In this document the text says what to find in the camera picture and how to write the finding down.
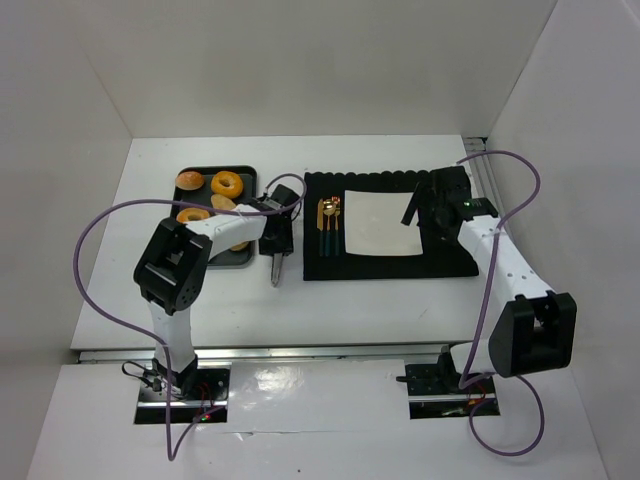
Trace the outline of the metal tongs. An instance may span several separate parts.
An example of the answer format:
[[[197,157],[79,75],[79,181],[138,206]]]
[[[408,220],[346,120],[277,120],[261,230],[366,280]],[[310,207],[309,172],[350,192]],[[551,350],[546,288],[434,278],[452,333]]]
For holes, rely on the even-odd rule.
[[[282,252],[274,253],[272,256],[270,281],[273,287],[277,287],[279,284],[284,258],[285,255]]]

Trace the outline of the glazed donut bread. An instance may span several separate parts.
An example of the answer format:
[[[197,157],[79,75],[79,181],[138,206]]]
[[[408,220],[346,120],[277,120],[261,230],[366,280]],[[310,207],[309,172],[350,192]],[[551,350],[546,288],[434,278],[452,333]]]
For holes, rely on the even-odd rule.
[[[244,181],[235,172],[223,170],[216,173],[211,180],[211,190],[229,199],[239,197],[244,191]]]

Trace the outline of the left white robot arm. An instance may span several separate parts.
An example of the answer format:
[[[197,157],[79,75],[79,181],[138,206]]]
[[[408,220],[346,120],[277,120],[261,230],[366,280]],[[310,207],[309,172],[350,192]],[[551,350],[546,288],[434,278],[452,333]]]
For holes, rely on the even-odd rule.
[[[201,294],[211,258],[256,241],[272,258],[271,285],[279,284],[283,259],[293,252],[292,214],[271,200],[239,205],[208,218],[167,218],[156,228],[134,281],[148,302],[156,347],[153,368],[179,397],[193,388],[198,358],[192,344],[191,306]]]

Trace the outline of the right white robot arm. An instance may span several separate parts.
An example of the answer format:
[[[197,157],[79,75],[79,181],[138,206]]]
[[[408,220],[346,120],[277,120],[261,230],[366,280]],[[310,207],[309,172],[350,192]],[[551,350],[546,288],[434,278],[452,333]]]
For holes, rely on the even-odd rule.
[[[569,366],[575,300],[555,292],[535,273],[491,201],[472,197],[463,167],[435,170],[417,183],[401,222],[409,225],[413,220],[422,232],[469,254],[485,278],[473,340],[448,347],[440,361],[460,388],[492,375],[510,378]],[[484,338],[481,331],[491,301],[497,303],[499,317]]]

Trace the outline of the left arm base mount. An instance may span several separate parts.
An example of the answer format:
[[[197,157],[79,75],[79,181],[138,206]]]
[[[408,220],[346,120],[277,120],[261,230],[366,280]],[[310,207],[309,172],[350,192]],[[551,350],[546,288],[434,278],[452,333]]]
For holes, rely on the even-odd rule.
[[[125,361],[121,372],[139,382],[134,423],[159,425],[165,423],[166,382],[147,365]],[[231,369],[229,365],[206,366],[198,369],[185,393],[174,390],[171,399],[171,423],[188,424],[195,418],[200,423],[226,423]]]

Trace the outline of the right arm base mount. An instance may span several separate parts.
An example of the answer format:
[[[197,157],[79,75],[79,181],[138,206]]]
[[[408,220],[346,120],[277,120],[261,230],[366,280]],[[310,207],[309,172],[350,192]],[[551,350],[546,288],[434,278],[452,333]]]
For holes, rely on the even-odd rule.
[[[450,348],[445,346],[432,360],[405,365],[396,381],[406,387],[411,420],[499,416],[500,407],[492,379],[459,388],[461,375],[455,370]]]

